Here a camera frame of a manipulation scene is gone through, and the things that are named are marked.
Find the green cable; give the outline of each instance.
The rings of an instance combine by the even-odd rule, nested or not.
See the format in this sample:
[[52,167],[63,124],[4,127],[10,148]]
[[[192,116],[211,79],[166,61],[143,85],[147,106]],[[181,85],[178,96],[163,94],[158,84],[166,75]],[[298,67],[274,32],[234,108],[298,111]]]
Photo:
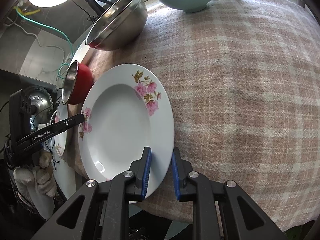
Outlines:
[[61,64],[61,66],[60,66],[60,67],[59,67],[59,69],[58,69],[58,77],[59,77],[59,78],[61,78],[61,79],[65,79],[64,77],[60,76],[60,70],[61,70],[61,69],[62,69],[62,67],[63,67],[63,66],[65,66],[65,65],[70,66],[70,64],[69,64],[69,63],[63,63],[63,64]]
[[60,34],[62,34],[62,35],[67,39],[67,41],[69,42],[69,45],[70,45],[70,48],[71,48],[72,56],[74,56],[73,49],[72,49],[72,43],[71,43],[71,41],[69,40],[69,38],[68,38],[68,37],[67,37],[67,36],[66,36],[62,31],[60,31],[60,30],[58,30],[58,29],[56,29],[56,28],[53,28],[53,27],[51,27],[51,26],[44,25],[44,24],[42,24],[42,23],[36,22],[36,21],[34,21],[34,20],[31,20],[31,19],[29,19],[29,18],[27,18],[27,17],[23,16],[21,13],[19,13],[19,11],[18,11],[18,7],[16,7],[16,12],[17,12],[17,14],[18,14],[20,17],[22,17],[23,19],[25,19],[25,20],[27,20],[27,21],[29,21],[29,22],[32,22],[32,23],[38,24],[38,25],[43,26],[43,27],[46,27],[46,28],[48,28],[48,29],[52,29],[52,30],[54,30],[54,31],[56,31],[56,32],[58,32],[58,33],[60,33]]
[[[23,15],[18,11],[18,6],[16,6],[16,12],[17,12],[17,14],[18,14],[20,17],[22,17],[23,19],[25,19],[25,20],[27,20],[27,21],[29,21],[29,22],[38,24],[38,25],[43,26],[43,27],[46,27],[46,28],[48,28],[48,29],[52,29],[52,30],[54,30],[54,31],[62,34],[62,35],[67,39],[67,42],[68,42],[69,45],[70,45],[72,57],[75,55],[74,52],[73,52],[73,49],[72,49],[72,43],[71,43],[71,41],[69,40],[69,38],[68,38],[62,31],[60,31],[60,30],[58,30],[58,29],[56,29],[56,28],[53,28],[53,27],[51,27],[51,26],[44,25],[44,24],[42,24],[42,23],[36,22],[36,21],[34,21],[34,20],[31,20],[31,19],[23,16]],[[58,69],[58,77],[61,78],[61,79],[65,79],[64,77],[60,76],[60,70],[61,70],[61,68],[62,68],[63,66],[65,66],[65,65],[69,65],[69,64],[68,64],[68,63],[63,63],[63,64],[61,64],[61,66],[60,66],[59,69]]]

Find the metal lid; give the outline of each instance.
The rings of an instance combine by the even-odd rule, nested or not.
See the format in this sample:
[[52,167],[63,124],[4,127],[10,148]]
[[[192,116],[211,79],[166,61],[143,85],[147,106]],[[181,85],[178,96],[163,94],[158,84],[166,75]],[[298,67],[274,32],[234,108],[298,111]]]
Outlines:
[[42,87],[32,86],[23,91],[31,99],[31,105],[36,107],[36,112],[32,113],[30,118],[31,131],[34,132],[40,123],[49,122],[49,111],[53,109],[53,102],[50,94]]

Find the screw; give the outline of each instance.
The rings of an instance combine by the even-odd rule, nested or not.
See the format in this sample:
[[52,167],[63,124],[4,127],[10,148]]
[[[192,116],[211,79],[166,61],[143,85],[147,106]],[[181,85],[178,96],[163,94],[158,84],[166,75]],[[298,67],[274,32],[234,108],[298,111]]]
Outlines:
[[124,173],[123,173],[123,176],[125,176],[126,178],[129,178],[129,177],[131,177],[133,175],[133,172],[132,171],[125,171]]
[[227,181],[227,186],[228,187],[235,187],[237,184],[236,184],[236,182],[234,182],[233,180],[228,180]]
[[85,184],[87,187],[93,187],[94,185],[96,185],[96,181],[93,179],[89,179]]
[[192,177],[192,178],[196,178],[196,177],[199,176],[199,173],[196,172],[196,171],[190,171],[190,172],[189,172],[189,176]]

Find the stainless steel bowl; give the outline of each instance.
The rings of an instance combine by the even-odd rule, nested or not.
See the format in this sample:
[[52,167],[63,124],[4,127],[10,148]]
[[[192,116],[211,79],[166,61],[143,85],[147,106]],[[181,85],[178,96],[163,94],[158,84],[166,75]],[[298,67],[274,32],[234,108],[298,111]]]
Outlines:
[[148,18],[142,0],[118,0],[93,25],[85,44],[99,50],[115,50],[134,40]]
[[78,75],[78,69],[79,69],[79,63],[78,61],[75,60],[70,65],[67,75],[63,81],[61,100],[64,105],[66,105],[69,102],[70,96],[75,87],[76,79]]

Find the plaid tablecloth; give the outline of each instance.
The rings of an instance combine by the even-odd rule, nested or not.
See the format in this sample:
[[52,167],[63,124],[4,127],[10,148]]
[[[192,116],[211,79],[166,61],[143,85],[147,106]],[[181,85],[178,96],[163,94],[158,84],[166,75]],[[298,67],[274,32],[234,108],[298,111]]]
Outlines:
[[[150,69],[165,87],[182,158],[208,178],[233,179],[282,229],[320,213],[320,27],[287,0],[212,0],[186,14],[149,9],[136,41],[96,51],[94,80],[123,63]],[[71,114],[81,106],[70,106]],[[77,130],[68,164],[85,175]],[[171,169],[146,211],[191,222],[175,200]]]

